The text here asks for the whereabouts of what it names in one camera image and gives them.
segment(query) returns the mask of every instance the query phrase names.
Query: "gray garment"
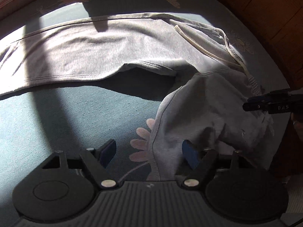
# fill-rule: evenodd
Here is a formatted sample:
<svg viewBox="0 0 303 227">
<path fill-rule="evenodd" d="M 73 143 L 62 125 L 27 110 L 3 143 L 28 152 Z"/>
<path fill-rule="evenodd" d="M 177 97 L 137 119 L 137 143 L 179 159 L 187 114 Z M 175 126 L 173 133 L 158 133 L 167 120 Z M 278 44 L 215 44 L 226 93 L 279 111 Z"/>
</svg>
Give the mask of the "gray garment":
<svg viewBox="0 0 303 227">
<path fill-rule="evenodd" d="M 243 73 L 219 70 L 197 73 L 166 96 L 149 141 L 151 180 L 174 180 L 186 139 L 221 154 L 232 154 L 234 149 L 252 153 L 265 134 L 270 116 L 242 109 L 250 95 Z"/>
<path fill-rule="evenodd" d="M 176 81 L 157 112 L 148 151 L 154 180 L 173 179 L 189 139 L 230 154 L 252 152 L 271 121 L 246 113 L 260 93 L 225 33 L 163 13 L 69 21 L 0 41 L 0 94 L 60 81 L 104 79 L 140 67 Z"/>
<path fill-rule="evenodd" d="M 176 24 L 195 27 L 200 44 L 234 61 L 216 28 L 192 20 L 159 13 L 79 19 L 2 39 L 0 95 L 52 82 L 100 80 L 133 67 L 169 76 L 228 69 L 184 40 Z"/>
</svg>

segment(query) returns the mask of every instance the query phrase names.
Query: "wooden furniture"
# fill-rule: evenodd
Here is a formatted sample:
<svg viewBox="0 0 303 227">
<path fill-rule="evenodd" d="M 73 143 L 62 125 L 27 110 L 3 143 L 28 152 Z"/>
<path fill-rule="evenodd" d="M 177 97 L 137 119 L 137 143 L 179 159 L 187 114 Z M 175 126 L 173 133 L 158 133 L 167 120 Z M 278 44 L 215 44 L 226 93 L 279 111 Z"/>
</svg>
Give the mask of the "wooden furniture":
<svg viewBox="0 0 303 227">
<path fill-rule="evenodd" d="M 219 0 L 257 37 L 291 88 L 303 87 L 303 0 Z M 303 173 L 303 143 L 290 121 L 270 171 Z"/>
</svg>

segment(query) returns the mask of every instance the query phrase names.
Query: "fabric seam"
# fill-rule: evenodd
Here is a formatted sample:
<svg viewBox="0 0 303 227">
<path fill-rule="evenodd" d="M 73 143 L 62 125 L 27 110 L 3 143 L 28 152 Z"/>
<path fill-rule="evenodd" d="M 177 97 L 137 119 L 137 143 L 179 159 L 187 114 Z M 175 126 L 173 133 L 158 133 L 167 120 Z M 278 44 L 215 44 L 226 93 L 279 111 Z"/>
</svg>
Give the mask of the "fabric seam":
<svg viewBox="0 0 303 227">
<path fill-rule="evenodd" d="M 41 77 L 33 77 L 33 78 L 28 78 L 25 79 L 24 82 L 30 82 L 33 80 L 43 80 L 43 79 L 50 79 L 50 78 L 62 78 L 66 76 L 75 76 L 75 77 L 87 77 L 87 76 L 102 76 L 102 75 L 82 75 L 82 74 L 56 74 L 56 75 L 49 75 L 49 76 L 41 76 Z"/>
<path fill-rule="evenodd" d="M 123 15 L 119 15 L 119 16 L 104 15 L 104 16 L 97 16 L 97 17 L 91 17 L 91 18 L 89 17 L 89 18 L 83 18 L 83 19 L 75 19 L 75 20 L 70 20 L 68 22 L 58 23 L 55 25 L 47 26 L 45 28 L 39 29 L 39 30 L 31 32 L 31 33 L 25 34 L 20 39 L 17 39 L 9 44 L 15 43 L 17 41 L 23 40 L 25 38 L 28 38 L 28 37 L 31 37 L 31 36 L 46 32 L 46 31 L 49 31 L 51 29 L 69 26 L 69 25 L 86 24 L 86 23 L 91 23 L 91 22 L 96 22 L 96 21 L 118 20 L 118 19 L 179 19 L 179 20 L 181 20 L 180 22 L 187 21 L 187 22 L 195 22 L 194 24 L 197 23 L 197 21 L 182 18 L 180 16 L 175 16 L 175 15 L 169 14 L 169 13 L 136 13 L 136 14 L 123 14 Z M 198 22 L 198 23 L 200 25 L 211 27 L 211 28 L 209 28 L 211 30 L 217 31 L 217 30 L 215 30 L 216 28 L 213 26 L 206 25 L 206 24 L 203 24 L 200 22 Z"/>
<path fill-rule="evenodd" d="M 211 75 L 213 73 L 231 72 L 231 71 L 236 71 L 236 70 L 233 70 L 233 69 L 221 69 L 221 70 L 213 70 L 213 71 L 210 71 L 210 72 L 196 72 L 194 75 L 206 76 L 206 75 Z"/>
<path fill-rule="evenodd" d="M 169 101 L 169 103 L 167 104 L 167 106 L 164 108 L 164 110 L 163 110 L 163 112 L 162 112 L 162 114 L 161 114 L 161 118 L 160 118 L 160 121 L 159 121 L 159 125 L 158 125 L 158 128 L 157 128 L 157 132 L 156 132 L 154 141 L 153 141 L 153 143 L 152 143 L 152 145 L 151 145 L 151 146 L 152 146 L 152 147 L 151 147 L 152 155 L 153 155 L 153 157 L 154 157 L 154 160 L 155 160 L 155 163 L 156 163 L 156 166 L 157 166 L 157 169 L 158 169 L 158 173 L 159 173 L 159 178 L 160 178 L 160 180 L 161 180 L 161 175 L 160 175 L 158 163 L 157 163 L 157 161 L 156 161 L 156 157 L 155 157 L 155 154 L 154 154 L 154 142 L 155 142 L 155 140 L 156 140 L 156 138 L 157 138 L 157 135 L 158 135 L 158 132 L 159 132 L 159 127 L 160 127 L 161 120 L 162 120 L 162 117 L 163 117 L 164 112 L 166 111 L 166 109 L 168 108 L 168 106 L 171 104 L 171 102 L 172 102 L 172 100 L 174 99 L 175 95 L 176 95 L 183 87 L 184 87 L 184 86 L 181 86 L 181 87 L 176 91 L 176 93 L 175 93 L 174 96 L 171 98 L 171 100 Z"/>
<path fill-rule="evenodd" d="M 167 67 L 167 66 L 161 66 L 161 65 L 159 65 L 159 64 L 157 64 L 157 63 L 152 63 L 152 62 L 144 61 L 144 60 L 139 60 L 139 62 L 142 62 L 142 63 L 144 63 L 144 64 L 152 64 L 152 65 L 155 65 L 155 66 L 157 66 L 158 69 L 166 68 L 166 69 L 172 70 L 172 71 L 174 71 L 174 72 L 177 72 L 177 71 L 174 70 L 174 69 L 171 69 L 171 68 L 169 68 L 169 67 Z"/>
</svg>

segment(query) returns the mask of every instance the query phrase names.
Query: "metal screw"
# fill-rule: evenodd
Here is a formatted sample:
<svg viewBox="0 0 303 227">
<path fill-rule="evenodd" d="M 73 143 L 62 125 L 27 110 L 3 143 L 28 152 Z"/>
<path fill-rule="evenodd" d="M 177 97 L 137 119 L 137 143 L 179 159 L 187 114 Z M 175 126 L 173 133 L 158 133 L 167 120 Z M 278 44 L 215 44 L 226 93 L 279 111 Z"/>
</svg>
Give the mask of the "metal screw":
<svg viewBox="0 0 303 227">
<path fill-rule="evenodd" d="M 199 181 L 196 179 L 187 179 L 184 181 L 184 185 L 187 187 L 195 187 L 199 185 Z"/>
<path fill-rule="evenodd" d="M 116 184 L 117 184 L 116 181 L 111 180 L 111 179 L 106 179 L 101 182 L 101 186 L 103 186 L 105 188 L 114 187 L 114 186 L 116 186 Z"/>
</svg>

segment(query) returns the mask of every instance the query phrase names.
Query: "teal bedsheet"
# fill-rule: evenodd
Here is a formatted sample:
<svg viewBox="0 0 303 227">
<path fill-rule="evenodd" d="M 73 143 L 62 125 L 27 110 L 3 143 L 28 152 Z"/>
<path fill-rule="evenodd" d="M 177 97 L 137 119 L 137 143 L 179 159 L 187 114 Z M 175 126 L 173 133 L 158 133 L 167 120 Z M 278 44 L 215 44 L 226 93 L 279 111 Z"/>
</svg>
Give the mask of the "teal bedsheet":
<svg viewBox="0 0 303 227">
<path fill-rule="evenodd" d="M 30 33 L 73 19 L 139 12 L 172 13 L 223 29 L 266 92 L 288 87 L 257 39 L 216 0 L 36 0 L 0 21 L 0 39 L 22 26 Z M 145 180 L 150 166 L 138 143 L 148 139 L 173 82 L 134 69 L 103 81 L 39 86 L 0 97 L 0 227 L 18 219 L 14 186 L 58 149 L 75 155 L 115 139 L 117 154 L 107 170 L 116 180 Z M 288 118 L 274 116 L 274 141 L 260 156 L 275 154 Z"/>
</svg>

